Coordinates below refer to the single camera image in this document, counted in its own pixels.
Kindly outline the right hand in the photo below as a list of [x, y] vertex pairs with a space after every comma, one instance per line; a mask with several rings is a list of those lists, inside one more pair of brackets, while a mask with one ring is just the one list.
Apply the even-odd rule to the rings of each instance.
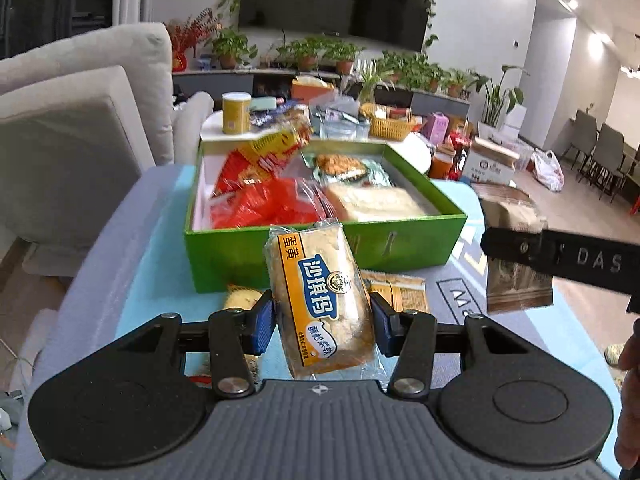
[[636, 466], [640, 451], [639, 360], [639, 320], [635, 320], [634, 332], [626, 341], [618, 360], [618, 367], [626, 376], [622, 388], [622, 410], [618, 418], [614, 452], [617, 463], [627, 470]]

